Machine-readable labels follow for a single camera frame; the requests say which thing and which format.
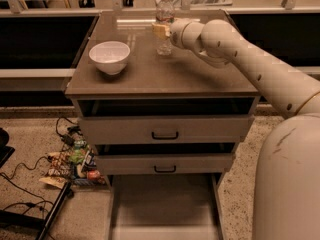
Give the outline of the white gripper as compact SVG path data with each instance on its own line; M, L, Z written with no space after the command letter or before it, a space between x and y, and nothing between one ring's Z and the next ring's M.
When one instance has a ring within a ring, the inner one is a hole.
M197 50L201 46L202 29L202 23L191 19L177 19L170 27L165 24L152 24L153 33L158 38L167 40L170 37L174 46L187 50Z

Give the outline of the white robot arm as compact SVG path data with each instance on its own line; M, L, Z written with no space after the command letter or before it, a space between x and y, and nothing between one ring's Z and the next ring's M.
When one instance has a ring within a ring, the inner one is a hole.
M232 63L284 118L258 157L252 240L320 240L320 81L224 20L178 19L152 31L212 66Z

